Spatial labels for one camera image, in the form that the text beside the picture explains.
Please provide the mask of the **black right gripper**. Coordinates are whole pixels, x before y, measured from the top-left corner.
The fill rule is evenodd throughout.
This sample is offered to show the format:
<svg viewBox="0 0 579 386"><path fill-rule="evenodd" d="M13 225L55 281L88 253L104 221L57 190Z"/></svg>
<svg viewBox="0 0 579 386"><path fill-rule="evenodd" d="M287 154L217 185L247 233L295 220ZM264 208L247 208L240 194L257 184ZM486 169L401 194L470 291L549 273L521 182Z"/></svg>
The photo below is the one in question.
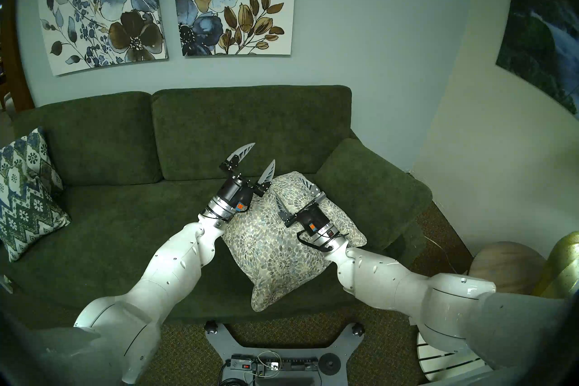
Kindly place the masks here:
<svg viewBox="0 0 579 386"><path fill-rule="evenodd" d="M275 192L274 198L278 210L278 215L286 224L286 228L292 226L295 222L299 222L303 230L310 236L318 234L320 237L326 237L328 231L331 231L331 221L319 208L320 202L326 198L325 193L320 188L306 178L298 178L302 184L311 192L311 201L302 209L294 214L291 214L283 203L281 197Z"/></svg>

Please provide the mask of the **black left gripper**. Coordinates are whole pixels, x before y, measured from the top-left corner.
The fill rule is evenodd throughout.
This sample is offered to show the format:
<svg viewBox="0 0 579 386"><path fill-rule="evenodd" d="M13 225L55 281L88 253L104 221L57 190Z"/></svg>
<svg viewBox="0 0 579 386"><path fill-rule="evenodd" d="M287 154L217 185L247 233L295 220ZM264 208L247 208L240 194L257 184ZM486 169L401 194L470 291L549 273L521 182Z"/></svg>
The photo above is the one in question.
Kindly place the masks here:
<svg viewBox="0 0 579 386"><path fill-rule="evenodd" d="M217 192L219 208L228 212L245 212L249 208L253 196L262 198L271 187L276 168L275 159L264 170L256 183L252 183L250 179L236 171L239 163L254 146L255 142L252 142L237 148L220 164L222 171L230 171L230 173Z"/></svg>

